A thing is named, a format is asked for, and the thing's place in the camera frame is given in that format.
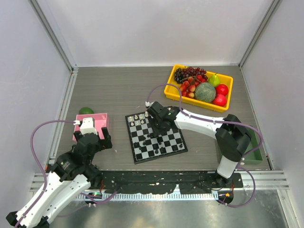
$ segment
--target wooden tabletop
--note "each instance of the wooden tabletop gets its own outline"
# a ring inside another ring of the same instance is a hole
[[[228,111],[219,113],[205,108],[182,103],[183,108],[197,114],[226,117],[236,115],[241,122],[256,126],[244,79],[237,66],[206,66],[207,71],[218,72],[234,78]],[[74,120],[82,107],[90,107],[95,113],[108,113],[109,133],[113,148],[95,155],[93,164],[103,170],[215,170],[219,165],[216,141],[206,135],[183,130],[188,152],[134,164],[125,116],[145,111],[148,93],[155,86],[166,83],[171,66],[163,67],[84,67],[78,71],[66,119]],[[158,88],[151,101],[163,106],[178,106],[177,101],[166,98],[164,88]],[[65,124],[57,156],[69,151],[74,127]],[[266,155],[262,149],[263,162],[245,165],[255,170],[268,170]]]

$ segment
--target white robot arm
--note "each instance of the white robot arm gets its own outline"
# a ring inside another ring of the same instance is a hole
[[[194,114],[185,109],[180,112],[178,107],[163,107],[158,102],[153,102],[147,112],[151,115],[149,122],[156,137],[167,132],[170,128],[176,127],[205,134],[217,140],[223,156],[217,168],[218,177],[216,182],[220,186],[230,183],[230,177],[250,144],[251,136],[245,127],[219,124],[216,121],[240,122],[236,116],[228,115],[226,118],[210,117]],[[211,121],[201,121],[191,116]]]
[[[85,118],[80,131],[74,135],[77,144],[72,150],[60,155],[47,177],[47,188],[42,197],[24,216],[25,211],[43,192],[43,186],[21,210],[8,214],[7,221],[15,226],[21,218],[19,228],[48,228],[60,211],[84,190],[98,188],[103,179],[101,172],[92,165],[98,151],[112,148],[107,128],[102,128],[104,139],[100,139],[93,118]]]

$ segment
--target red apple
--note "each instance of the red apple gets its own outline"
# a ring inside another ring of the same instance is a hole
[[[217,91],[217,94],[222,94],[224,96],[226,96],[229,92],[229,89],[225,84],[219,84],[215,90]]]
[[[212,101],[212,103],[214,105],[218,105],[218,106],[225,106],[227,103],[227,99],[223,94],[217,94],[214,98],[214,100]]]

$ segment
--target white connector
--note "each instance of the white connector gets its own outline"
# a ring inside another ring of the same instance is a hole
[[[146,102],[145,102],[146,108],[149,108],[153,103],[154,103],[154,102],[146,101]]]
[[[73,123],[73,125],[74,125],[74,126],[75,126],[75,125],[80,125],[80,120],[75,120],[74,123]]]

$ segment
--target melon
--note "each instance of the melon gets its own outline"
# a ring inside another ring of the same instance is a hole
[[[208,103],[214,100],[215,95],[216,95],[215,88],[213,87],[213,85],[211,85],[208,82],[199,84],[194,92],[195,99]]]

